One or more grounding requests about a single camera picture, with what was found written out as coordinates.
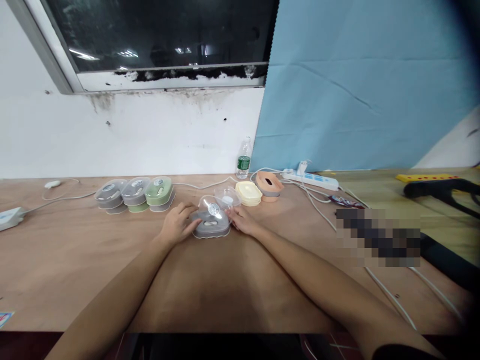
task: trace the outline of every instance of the black mold stain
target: black mold stain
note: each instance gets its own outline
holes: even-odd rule
[[[249,66],[253,72],[246,72],[246,66],[224,66],[224,67],[208,67],[198,69],[175,69],[175,70],[138,70],[135,71],[136,78],[133,82],[150,82],[160,79],[178,79],[187,77],[190,80],[197,80],[198,75],[202,75],[209,79],[218,79],[222,74],[228,77],[237,77],[241,79],[258,79],[267,75],[267,65]],[[115,75],[126,76],[126,71],[115,71]]]

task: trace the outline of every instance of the white wall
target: white wall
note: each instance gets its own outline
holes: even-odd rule
[[[460,121],[414,168],[472,167],[480,162],[480,106]]]
[[[5,0],[0,49],[0,178],[232,173],[255,138],[263,88],[61,95]]]

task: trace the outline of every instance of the white power strip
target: white power strip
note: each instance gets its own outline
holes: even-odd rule
[[[281,176],[284,179],[295,180],[298,182],[303,182],[304,184],[315,185],[327,190],[337,191],[339,189],[339,182],[332,178],[320,175],[314,175],[308,172],[305,172],[307,169],[307,161],[302,161],[298,165],[298,170],[294,169],[284,169],[281,172]]]
[[[13,228],[24,220],[24,209],[16,207],[0,212],[0,231]]]

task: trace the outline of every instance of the plastic water bottle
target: plastic water bottle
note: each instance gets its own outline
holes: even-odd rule
[[[252,156],[252,143],[250,136],[241,142],[240,151],[236,162],[236,177],[239,179],[246,179],[249,175],[250,157]]]

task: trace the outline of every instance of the window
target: window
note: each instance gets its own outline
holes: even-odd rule
[[[261,86],[279,0],[24,2],[73,91],[92,92]]]

